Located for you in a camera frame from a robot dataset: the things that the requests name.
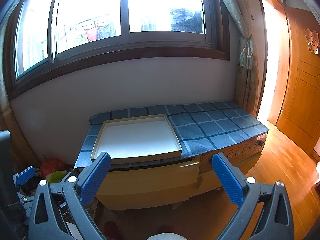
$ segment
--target curtain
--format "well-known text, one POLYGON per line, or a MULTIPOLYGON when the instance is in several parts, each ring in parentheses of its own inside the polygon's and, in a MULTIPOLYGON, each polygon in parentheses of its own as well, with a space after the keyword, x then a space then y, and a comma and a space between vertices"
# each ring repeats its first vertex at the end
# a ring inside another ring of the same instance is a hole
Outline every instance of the curtain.
POLYGON ((248 0, 222 0, 241 34, 234 102, 257 116, 258 66, 248 0))
POLYGON ((38 167, 40 162, 23 137, 12 112, 3 76, 3 46, 5 26, 0 30, 0 130, 9 130, 11 135, 10 153, 15 172, 28 166, 38 167))

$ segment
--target checkered cloth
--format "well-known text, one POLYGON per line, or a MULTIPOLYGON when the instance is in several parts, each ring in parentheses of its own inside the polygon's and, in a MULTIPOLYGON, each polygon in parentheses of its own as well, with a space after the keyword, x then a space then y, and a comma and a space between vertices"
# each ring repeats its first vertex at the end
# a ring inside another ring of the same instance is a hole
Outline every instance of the checkered cloth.
POLYGON ((84 156, 91 154, 105 120, 154 114, 167 115, 182 148, 181 158, 222 149, 264 134, 269 130, 234 102, 130 108, 90 117, 91 127, 79 157, 82 156, 83 159, 84 156))

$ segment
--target wooden floor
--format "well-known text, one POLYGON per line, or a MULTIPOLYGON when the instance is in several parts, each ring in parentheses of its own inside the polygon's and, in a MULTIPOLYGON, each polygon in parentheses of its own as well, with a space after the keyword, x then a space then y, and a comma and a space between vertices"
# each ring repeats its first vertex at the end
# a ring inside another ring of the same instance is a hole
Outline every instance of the wooden floor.
MULTIPOLYGON (((270 128, 262 156, 248 172, 261 183, 274 184, 282 180, 292 206, 295 239, 301 240, 320 214, 320 196, 313 188, 317 180, 316 163, 287 136, 270 128)), ((156 208, 127 210, 113 214, 103 209, 98 226, 106 220, 116 222, 124 240, 144 240, 155 235, 162 225, 172 225, 175 233, 188 240, 214 240, 226 226, 237 206, 224 190, 213 190, 185 201, 172 209, 172 205, 156 208)), ((247 239, 261 211, 260 203, 242 239, 247 239)))

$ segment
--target green object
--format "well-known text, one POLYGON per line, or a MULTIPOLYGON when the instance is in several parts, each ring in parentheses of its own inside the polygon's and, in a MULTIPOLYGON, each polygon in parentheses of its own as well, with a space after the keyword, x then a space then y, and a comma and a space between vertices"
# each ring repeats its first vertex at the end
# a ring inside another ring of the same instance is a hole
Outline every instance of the green object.
POLYGON ((58 183, 62 181, 66 174, 67 171, 55 171, 47 175, 45 178, 49 183, 58 183))

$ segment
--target curtain tassel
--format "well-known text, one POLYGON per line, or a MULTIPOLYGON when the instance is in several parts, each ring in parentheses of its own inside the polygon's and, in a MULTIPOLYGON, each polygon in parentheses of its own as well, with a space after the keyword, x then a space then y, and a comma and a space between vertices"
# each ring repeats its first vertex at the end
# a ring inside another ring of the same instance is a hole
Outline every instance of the curtain tassel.
POLYGON ((246 69, 252 69, 253 56, 250 47, 248 48, 246 69))
POLYGON ((244 49, 240 53, 240 67, 245 67, 247 62, 247 46, 244 46, 244 49))

